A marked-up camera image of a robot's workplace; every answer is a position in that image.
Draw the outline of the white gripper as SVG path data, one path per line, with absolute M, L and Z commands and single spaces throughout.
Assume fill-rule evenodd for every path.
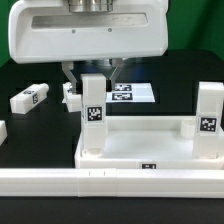
M 106 89 L 114 90 L 124 61 L 161 56 L 168 48 L 169 0 L 18 0 L 8 41 L 18 63 L 62 62 L 73 94 L 82 93 L 72 61 L 110 59 Z

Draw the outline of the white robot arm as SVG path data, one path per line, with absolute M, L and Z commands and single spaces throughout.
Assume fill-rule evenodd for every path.
M 8 42 L 17 63 L 60 62 L 72 84 L 75 61 L 110 59 L 111 79 L 129 58 L 168 48 L 169 0 L 18 0 Z

